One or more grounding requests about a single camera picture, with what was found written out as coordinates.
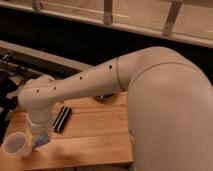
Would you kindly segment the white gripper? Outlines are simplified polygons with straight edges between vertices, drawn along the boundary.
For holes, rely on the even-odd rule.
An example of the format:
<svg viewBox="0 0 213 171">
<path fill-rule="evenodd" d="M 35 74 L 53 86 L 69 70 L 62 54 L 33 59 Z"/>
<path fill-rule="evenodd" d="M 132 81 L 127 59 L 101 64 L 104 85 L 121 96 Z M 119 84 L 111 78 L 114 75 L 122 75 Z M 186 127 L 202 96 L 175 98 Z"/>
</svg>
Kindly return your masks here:
<svg viewBox="0 0 213 171">
<path fill-rule="evenodd" d="M 29 116 L 27 116 L 26 117 L 26 135 L 27 135 L 28 141 L 33 142 L 34 138 L 43 132 L 47 132 L 51 140 L 52 124 L 53 124 L 53 118 L 50 118 L 42 122 L 35 122 L 35 121 L 32 121 Z"/>
</svg>

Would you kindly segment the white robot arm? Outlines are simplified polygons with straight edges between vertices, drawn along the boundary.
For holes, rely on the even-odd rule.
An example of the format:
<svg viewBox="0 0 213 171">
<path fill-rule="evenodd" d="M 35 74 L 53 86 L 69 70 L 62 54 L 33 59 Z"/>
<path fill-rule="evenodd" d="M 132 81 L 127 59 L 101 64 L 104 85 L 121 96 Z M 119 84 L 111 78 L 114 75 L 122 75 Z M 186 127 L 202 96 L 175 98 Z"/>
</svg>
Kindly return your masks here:
<svg viewBox="0 0 213 171">
<path fill-rule="evenodd" d="M 191 61 L 165 47 L 117 57 L 64 80 L 41 76 L 18 95 L 31 130 L 56 101 L 127 93 L 134 171 L 213 171 L 213 84 Z"/>
</svg>

